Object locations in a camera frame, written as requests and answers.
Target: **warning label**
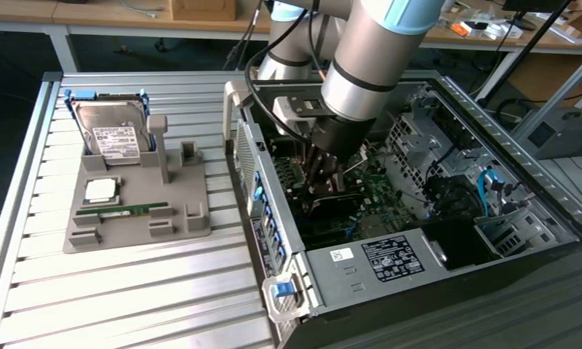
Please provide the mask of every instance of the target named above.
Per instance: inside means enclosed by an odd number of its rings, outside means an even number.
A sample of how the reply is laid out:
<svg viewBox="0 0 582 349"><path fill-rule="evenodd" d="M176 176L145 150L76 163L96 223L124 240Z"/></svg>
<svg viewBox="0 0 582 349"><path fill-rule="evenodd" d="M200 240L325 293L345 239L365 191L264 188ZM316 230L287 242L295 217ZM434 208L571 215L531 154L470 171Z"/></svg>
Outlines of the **warning label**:
<svg viewBox="0 0 582 349"><path fill-rule="evenodd" d="M126 159L140 156L133 127L94 127L98 151L106 159Z"/></svg>
<svg viewBox="0 0 582 349"><path fill-rule="evenodd" d="M403 235L363 244L361 248L380 282L387 282L424 271L423 265Z"/></svg>

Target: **hard drive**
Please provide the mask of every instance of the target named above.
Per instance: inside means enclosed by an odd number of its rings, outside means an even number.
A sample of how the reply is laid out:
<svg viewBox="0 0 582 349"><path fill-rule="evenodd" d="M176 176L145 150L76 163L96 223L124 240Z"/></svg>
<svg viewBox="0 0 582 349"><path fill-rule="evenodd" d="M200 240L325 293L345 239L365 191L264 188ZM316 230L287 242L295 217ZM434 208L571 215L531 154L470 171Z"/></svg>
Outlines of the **hard drive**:
<svg viewBox="0 0 582 349"><path fill-rule="evenodd" d="M86 155L101 155L109 166L138 164L140 153L154 149L154 141L146 131L146 95L65 93L65 103L80 128Z"/></svg>

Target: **floor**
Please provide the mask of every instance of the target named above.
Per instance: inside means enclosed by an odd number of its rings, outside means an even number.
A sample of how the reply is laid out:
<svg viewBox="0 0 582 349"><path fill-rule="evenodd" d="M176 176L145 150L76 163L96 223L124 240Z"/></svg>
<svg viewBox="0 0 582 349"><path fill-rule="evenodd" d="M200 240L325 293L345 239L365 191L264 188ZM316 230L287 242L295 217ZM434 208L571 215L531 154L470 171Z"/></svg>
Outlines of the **floor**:
<svg viewBox="0 0 582 349"><path fill-rule="evenodd" d="M71 36L81 71L214 71L220 70L233 41L165 39L166 52L154 49L154 38ZM251 44L248 56L264 46ZM438 51L419 49L409 69L436 70L451 76L468 90L478 75L475 65L490 65L492 52ZM0 33L0 209L45 71L59 71L51 44L43 34ZM495 100L519 97L504 86Z"/></svg>

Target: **motherboard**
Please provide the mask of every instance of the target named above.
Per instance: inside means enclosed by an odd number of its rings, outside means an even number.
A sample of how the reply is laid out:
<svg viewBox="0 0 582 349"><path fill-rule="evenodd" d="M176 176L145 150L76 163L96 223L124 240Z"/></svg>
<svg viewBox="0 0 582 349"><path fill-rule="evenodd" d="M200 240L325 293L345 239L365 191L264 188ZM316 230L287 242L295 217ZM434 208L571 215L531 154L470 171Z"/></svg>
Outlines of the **motherboard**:
<svg viewBox="0 0 582 349"><path fill-rule="evenodd" d="M307 250L364 240L404 230L413 220L392 187L375 148L365 148L349 159L344 174L347 188L359 195L335 217L308 217L301 207L305 195L300 156L277 157L275 168Z"/></svg>

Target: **slotted aluminum surface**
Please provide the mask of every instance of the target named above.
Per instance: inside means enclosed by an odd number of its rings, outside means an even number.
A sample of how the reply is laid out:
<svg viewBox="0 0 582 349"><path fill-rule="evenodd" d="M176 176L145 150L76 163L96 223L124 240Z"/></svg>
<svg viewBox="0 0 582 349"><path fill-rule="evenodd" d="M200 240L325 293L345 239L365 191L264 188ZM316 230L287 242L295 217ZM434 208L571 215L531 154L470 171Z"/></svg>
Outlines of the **slotted aluminum surface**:
<svg viewBox="0 0 582 349"><path fill-rule="evenodd" d="M55 104L0 323L2 348L273 348L221 147L226 72L81 73L63 90L137 93L168 117L166 146L204 153L212 234L62 254L82 140Z"/></svg>

